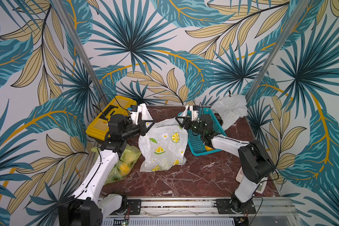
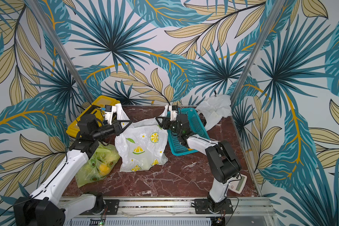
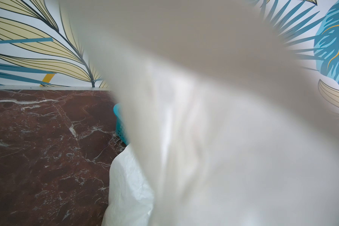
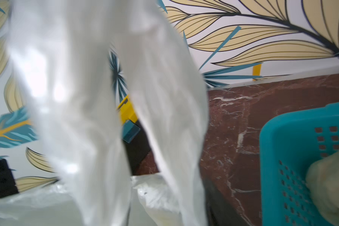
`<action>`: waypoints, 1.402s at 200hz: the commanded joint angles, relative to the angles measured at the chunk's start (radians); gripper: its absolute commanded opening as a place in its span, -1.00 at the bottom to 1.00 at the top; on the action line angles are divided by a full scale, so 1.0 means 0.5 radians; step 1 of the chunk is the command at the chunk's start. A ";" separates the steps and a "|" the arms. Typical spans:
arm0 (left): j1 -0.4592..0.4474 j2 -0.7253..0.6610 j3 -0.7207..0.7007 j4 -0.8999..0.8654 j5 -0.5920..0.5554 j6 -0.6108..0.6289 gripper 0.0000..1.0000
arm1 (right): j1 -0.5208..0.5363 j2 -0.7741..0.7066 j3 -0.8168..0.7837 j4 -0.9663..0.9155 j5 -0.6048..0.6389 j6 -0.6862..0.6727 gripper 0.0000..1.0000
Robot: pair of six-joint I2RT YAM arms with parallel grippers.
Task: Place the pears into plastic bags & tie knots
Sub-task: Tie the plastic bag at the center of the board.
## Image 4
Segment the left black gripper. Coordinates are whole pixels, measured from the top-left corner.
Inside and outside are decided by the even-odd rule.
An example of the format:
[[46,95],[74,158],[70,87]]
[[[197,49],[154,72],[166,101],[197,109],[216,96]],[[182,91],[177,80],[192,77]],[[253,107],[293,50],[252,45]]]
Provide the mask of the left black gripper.
[[18,194],[18,188],[12,170],[6,159],[0,159],[0,198]]

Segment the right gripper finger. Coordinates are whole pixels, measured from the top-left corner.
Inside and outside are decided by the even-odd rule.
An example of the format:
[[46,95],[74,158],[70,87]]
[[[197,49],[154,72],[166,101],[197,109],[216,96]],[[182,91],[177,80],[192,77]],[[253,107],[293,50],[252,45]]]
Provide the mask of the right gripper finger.
[[247,226],[245,220],[224,198],[211,180],[203,179],[203,186],[209,226]]

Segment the white lemon print bag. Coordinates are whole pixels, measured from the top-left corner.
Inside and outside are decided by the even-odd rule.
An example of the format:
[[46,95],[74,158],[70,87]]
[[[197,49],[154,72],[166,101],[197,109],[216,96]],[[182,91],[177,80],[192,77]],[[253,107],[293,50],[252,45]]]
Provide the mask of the white lemon print bag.
[[12,1],[8,54],[51,166],[87,226],[124,226],[129,162],[111,86],[115,48],[183,224],[208,224],[199,161],[206,85],[156,1]]

